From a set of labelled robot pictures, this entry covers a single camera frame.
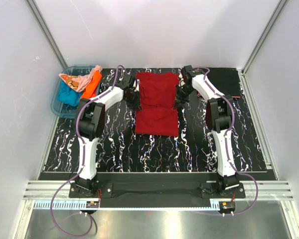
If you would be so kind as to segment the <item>red t shirt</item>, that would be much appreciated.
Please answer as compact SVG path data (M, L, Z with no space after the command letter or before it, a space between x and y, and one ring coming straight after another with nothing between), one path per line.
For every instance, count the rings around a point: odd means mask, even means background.
M178 115L173 108L178 76L174 73L137 73L141 110L136 111L136 134L177 137Z

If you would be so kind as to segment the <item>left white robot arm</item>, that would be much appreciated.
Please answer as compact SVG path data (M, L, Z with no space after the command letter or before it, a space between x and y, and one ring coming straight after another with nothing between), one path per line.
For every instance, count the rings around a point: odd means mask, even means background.
M80 149L79 169L74 178L77 187L97 192L96 150L105 127L106 111L121 101L132 110L140 110L138 83L136 77L127 74L100 95L80 100L75 118Z

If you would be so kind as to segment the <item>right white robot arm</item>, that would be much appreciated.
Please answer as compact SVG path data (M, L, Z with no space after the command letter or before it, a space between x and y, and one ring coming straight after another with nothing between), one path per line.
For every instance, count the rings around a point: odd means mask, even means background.
M179 108L189 102L189 95L196 90L206 104L205 123L215 140L217 153L217 180L207 193L224 193L239 186L237 173L233 166L231 133L235 115L233 98L220 92L208 79L208 68L194 69L184 66L181 69L180 81L176 86L173 108Z

